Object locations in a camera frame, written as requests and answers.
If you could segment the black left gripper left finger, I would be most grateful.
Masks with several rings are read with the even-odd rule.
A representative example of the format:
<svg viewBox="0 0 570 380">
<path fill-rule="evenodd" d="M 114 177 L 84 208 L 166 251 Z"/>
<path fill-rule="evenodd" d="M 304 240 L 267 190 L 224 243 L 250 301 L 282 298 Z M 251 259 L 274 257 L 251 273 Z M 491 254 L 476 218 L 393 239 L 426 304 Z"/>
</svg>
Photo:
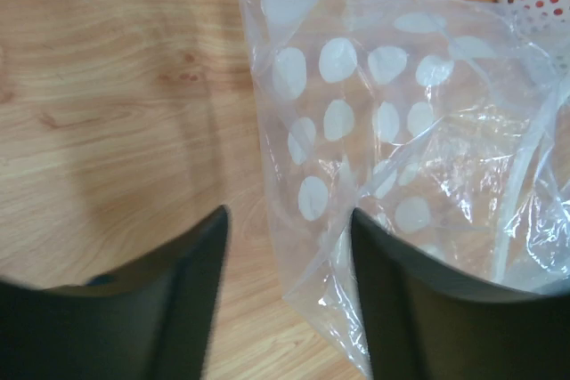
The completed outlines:
<svg viewBox="0 0 570 380">
<path fill-rule="evenodd" d="M 4 379 L 198 379 L 208 353 L 230 216 L 83 285 L 1 283 Z"/>
</svg>

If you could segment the clear white-zip bag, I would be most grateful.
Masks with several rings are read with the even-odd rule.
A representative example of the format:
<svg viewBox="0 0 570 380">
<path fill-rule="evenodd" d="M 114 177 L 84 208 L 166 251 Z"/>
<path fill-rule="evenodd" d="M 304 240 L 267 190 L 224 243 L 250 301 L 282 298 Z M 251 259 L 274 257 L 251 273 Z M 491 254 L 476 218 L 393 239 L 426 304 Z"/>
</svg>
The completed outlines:
<svg viewBox="0 0 570 380">
<path fill-rule="evenodd" d="M 285 300 L 365 375 L 349 216 L 482 279 L 569 275 L 569 22 L 466 0 L 239 0 Z"/>
</svg>

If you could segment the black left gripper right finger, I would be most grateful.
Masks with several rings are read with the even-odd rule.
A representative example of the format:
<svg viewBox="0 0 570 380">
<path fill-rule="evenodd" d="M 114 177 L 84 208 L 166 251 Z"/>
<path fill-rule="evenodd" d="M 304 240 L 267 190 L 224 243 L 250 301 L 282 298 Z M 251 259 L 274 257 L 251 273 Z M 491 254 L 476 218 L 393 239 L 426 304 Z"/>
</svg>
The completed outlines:
<svg viewBox="0 0 570 380">
<path fill-rule="evenodd" d="M 374 379 L 567 379 L 569 281 L 532 292 L 441 262 L 356 208 L 350 238 Z"/>
</svg>

